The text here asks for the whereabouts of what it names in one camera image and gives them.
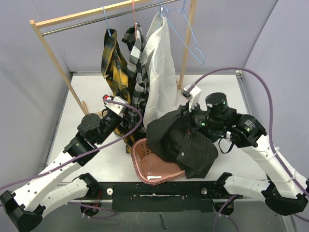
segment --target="screw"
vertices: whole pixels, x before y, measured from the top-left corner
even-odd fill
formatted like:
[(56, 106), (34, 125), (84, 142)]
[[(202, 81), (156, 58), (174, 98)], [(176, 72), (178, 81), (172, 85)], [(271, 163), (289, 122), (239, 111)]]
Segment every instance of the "screw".
[(207, 188), (202, 188), (201, 193), (202, 193), (203, 195), (206, 195), (206, 194), (207, 194)]
[(108, 188), (106, 192), (107, 192), (107, 195), (112, 196), (113, 189), (112, 188)]

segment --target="wooden post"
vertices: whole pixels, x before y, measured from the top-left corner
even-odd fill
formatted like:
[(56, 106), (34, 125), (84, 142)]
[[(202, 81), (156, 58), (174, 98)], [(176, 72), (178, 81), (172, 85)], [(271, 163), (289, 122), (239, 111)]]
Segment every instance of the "wooden post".
[(83, 103), (83, 107), (84, 109), (86, 110), (86, 113), (89, 114), (89, 111), (88, 111), (88, 108), (87, 108), (87, 105), (86, 105), (86, 102), (85, 101), (82, 101)]
[[(197, 9), (197, 0), (191, 0), (189, 22), (190, 22), (192, 27), (193, 27), (196, 9)], [(186, 34), (186, 37), (185, 37), (185, 44), (188, 47), (190, 45), (191, 36), (192, 36), (191, 29), (190, 29), (190, 26), (188, 25), (187, 26), (187, 34)], [(181, 69), (181, 72), (180, 72), (180, 77), (179, 77), (179, 82), (177, 84), (177, 88), (180, 88), (180, 87), (183, 86), (183, 77), (184, 77), (185, 68), (186, 68), (186, 65), (187, 65), (188, 54), (189, 54), (188, 48), (184, 47), (182, 69)]]
[(54, 65), (56, 66), (58, 72), (60, 73), (61, 77), (63, 78), (63, 80), (65, 81), (65, 83), (67, 84), (69, 90), (71, 91), (73, 97), (75, 98), (75, 100), (77, 101), (79, 107), (81, 108), (81, 110), (83, 111), (83, 113), (86, 115), (87, 112), (84, 109), (84, 106), (82, 104), (82, 102), (79, 100), (77, 94), (75, 93), (75, 90), (73, 89), (70, 81), (68, 80), (65, 72), (63, 71), (63, 69), (61, 68), (60, 64), (58, 63), (58, 60), (56, 59), (53, 51), (51, 50), (51, 48), (49, 47), (47, 41), (44, 39), (44, 37), (42, 36), (40, 30), (38, 29), (38, 27), (36, 26), (34, 20), (30, 20), (30, 24), (34, 30), (34, 32), (36, 33), (36, 35), (38, 36), (38, 38), (40, 39), (41, 43), (43, 44), (43, 47), (45, 48), (45, 50), (47, 51), (49, 57), (52, 59)]

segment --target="gray wall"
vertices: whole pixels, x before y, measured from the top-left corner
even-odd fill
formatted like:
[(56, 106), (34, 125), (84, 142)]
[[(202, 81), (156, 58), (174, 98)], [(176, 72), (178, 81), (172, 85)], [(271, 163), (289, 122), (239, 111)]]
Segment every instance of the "gray wall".
[[(279, 0), (246, 64), (267, 82), (274, 101), (274, 143), (304, 176), (309, 177), (307, 0)], [(268, 102), (261, 85), (245, 75), (254, 115), (268, 125)], [(309, 218), (309, 208), (301, 215)], [(308, 224), (296, 219), (300, 232)]]
[[(66, 93), (30, 19), (40, 21), (30, 0), (1, 1), (0, 186), (43, 169)], [(69, 74), (53, 41), (49, 44)], [(0, 225), (1, 231), (16, 231), (2, 209)]]
[[(33, 2), (42, 18), (47, 20), (97, 8), (102, 4), (109, 5), (120, 2), (120, 0), (33, 0)], [(155, 2), (159, 1), (153, 0), (144, 5)], [(205, 56), (205, 64), (201, 66), (190, 54), (187, 72), (204, 73), (223, 66), (244, 66), (276, 2), (277, 0), (199, 0), (193, 28), (198, 45)], [(171, 3), (167, 7), (169, 9), (181, 8), (182, 3), (183, 0)], [(137, 21), (142, 23), (145, 35), (157, 12), (158, 8), (152, 8), (136, 13)], [(187, 25), (185, 19), (178, 12), (167, 14), (167, 17), (182, 38), (185, 38)], [(128, 50), (121, 39), (125, 31), (133, 26), (133, 14), (110, 19), (109, 25), (118, 31), (118, 42), (127, 57)], [(49, 37), (55, 40), (70, 71), (98, 72), (100, 71), (105, 30), (106, 22), (103, 21), (59, 32), (49, 35)], [(184, 46), (173, 31), (170, 32), (170, 40), (172, 41), (171, 48), (176, 72), (180, 72)]]

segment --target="metal hanging rod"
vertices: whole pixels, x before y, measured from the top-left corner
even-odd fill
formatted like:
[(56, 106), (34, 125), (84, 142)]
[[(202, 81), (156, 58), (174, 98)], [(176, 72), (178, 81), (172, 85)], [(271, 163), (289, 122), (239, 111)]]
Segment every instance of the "metal hanging rod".
[[(179, 0), (164, 1), (164, 2), (161, 3), (161, 5), (165, 5), (165, 4), (174, 2), (174, 1), (179, 1)], [(153, 7), (156, 7), (156, 6), (160, 6), (160, 3), (156, 3), (156, 4), (153, 4), (153, 5), (140, 7), (140, 8), (135, 9), (135, 11), (142, 11), (142, 10), (146, 10), (146, 9), (153, 8)], [(69, 29), (72, 29), (72, 28), (78, 28), (78, 27), (81, 27), (81, 26), (85, 26), (85, 25), (92, 24), (92, 23), (97, 23), (97, 22), (104, 21), (104, 20), (110, 19), (110, 18), (116, 18), (116, 17), (123, 16), (123, 15), (126, 15), (126, 14), (128, 15), (130, 13), (133, 13), (133, 10), (125, 11), (125, 12), (118, 13), (118, 14), (115, 14), (115, 15), (113, 14), (113, 15), (110, 15), (110, 16), (107, 16), (107, 17), (103, 17), (103, 18), (98, 18), (98, 19), (90, 20), (90, 21), (87, 21), (87, 22), (84, 22), (84, 23), (75, 24), (75, 25), (68, 26), (68, 27), (65, 27), (65, 28), (59, 28), (57, 30), (48, 31), (48, 32), (42, 33), (42, 36), (54, 34), (54, 33), (57, 33), (57, 32), (60, 32), (60, 31), (64, 31), (64, 30), (69, 30)]]

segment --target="blue wire hanger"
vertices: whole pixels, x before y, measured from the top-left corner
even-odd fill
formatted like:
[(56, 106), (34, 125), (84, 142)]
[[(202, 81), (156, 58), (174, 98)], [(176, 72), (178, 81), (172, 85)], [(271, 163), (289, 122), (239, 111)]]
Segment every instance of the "blue wire hanger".
[(106, 21), (106, 24), (107, 24), (108, 35), (111, 36), (112, 34), (111, 34), (110, 26), (108, 25), (108, 20), (107, 20), (106, 12), (105, 12), (105, 8), (104, 8), (103, 5), (102, 5), (102, 8), (103, 8), (104, 16), (105, 16), (105, 21)]
[(170, 26), (172, 27), (172, 29), (174, 30), (174, 32), (178, 35), (178, 37), (179, 37), (179, 39), (182, 41), (182, 43), (186, 46), (186, 48), (188, 48), (189, 52), (194, 56), (195, 59), (197, 59), (197, 61), (198, 61), (201, 65), (203, 65), (203, 64), (205, 63), (205, 59), (204, 59), (203, 53), (202, 53), (202, 51), (197, 47), (197, 40), (196, 40), (195, 35), (194, 35), (194, 33), (193, 33), (192, 27), (191, 27), (191, 25), (190, 25), (190, 22), (189, 22), (188, 18), (185, 16), (185, 3), (186, 3), (186, 0), (183, 0), (183, 8), (182, 8), (182, 10), (179, 10), (179, 9), (171, 9), (171, 10), (169, 10), (169, 9), (166, 8), (166, 7), (161, 7), (161, 1), (160, 1), (160, 14), (162, 14), (164, 17), (166, 17), (165, 14), (164, 14), (164, 12), (163, 12), (164, 10), (166, 10), (167, 13), (169, 13), (169, 12), (171, 12), (171, 11), (178, 11), (179, 13), (181, 13), (181, 14), (184, 16), (185, 20), (187, 20), (187, 22), (188, 22), (188, 24), (189, 24), (189, 27), (190, 27), (190, 30), (191, 30), (191, 33), (192, 33), (192, 36), (193, 36), (193, 39), (194, 39), (194, 42), (195, 42), (195, 48), (196, 48), (197, 51), (199, 51), (199, 53), (201, 54), (201, 56), (202, 56), (202, 58), (203, 58), (202, 61), (199, 60), (199, 59), (196, 57), (196, 55), (191, 51), (191, 49), (185, 44), (185, 42), (183, 41), (183, 39), (181, 38), (181, 36), (178, 34), (178, 32), (176, 31), (176, 29), (173, 27), (173, 25), (170, 23), (170, 21), (169, 21), (167, 18), (166, 18), (166, 19), (167, 19), (167, 22), (169, 23), (169, 25), (170, 25)]

